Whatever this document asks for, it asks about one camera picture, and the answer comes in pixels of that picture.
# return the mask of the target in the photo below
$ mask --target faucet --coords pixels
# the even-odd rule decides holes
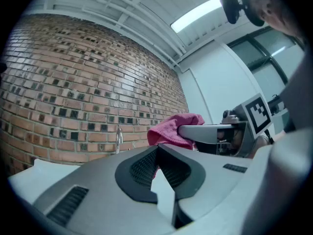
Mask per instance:
[[[119,128],[119,125],[117,126],[116,131],[116,154],[119,153],[119,145],[123,143],[123,132],[122,129]]]

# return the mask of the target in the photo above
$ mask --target pink cloth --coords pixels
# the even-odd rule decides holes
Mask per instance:
[[[203,124],[204,120],[201,115],[192,113],[176,114],[148,131],[148,143],[149,145],[168,143],[192,150],[193,141],[182,138],[178,134],[178,128],[181,125]]]

